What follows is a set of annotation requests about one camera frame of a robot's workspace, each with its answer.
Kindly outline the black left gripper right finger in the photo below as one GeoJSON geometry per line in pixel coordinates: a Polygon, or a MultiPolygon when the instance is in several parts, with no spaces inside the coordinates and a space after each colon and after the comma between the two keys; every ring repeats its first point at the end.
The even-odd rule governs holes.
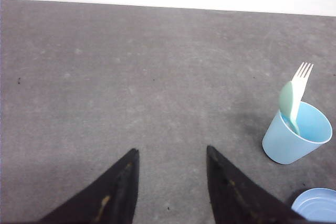
{"type": "Polygon", "coordinates": [[[207,184],[216,223],[307,223],[209,145],[207,184]]]}

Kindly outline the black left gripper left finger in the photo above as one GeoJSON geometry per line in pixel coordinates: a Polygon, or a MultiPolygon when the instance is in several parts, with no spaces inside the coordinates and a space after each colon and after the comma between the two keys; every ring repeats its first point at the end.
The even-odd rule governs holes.
{"type": "Polygon", "coordinates": [[[139,151],[133,148],[39,223],[133,223],[138,189],[139,151]]]}

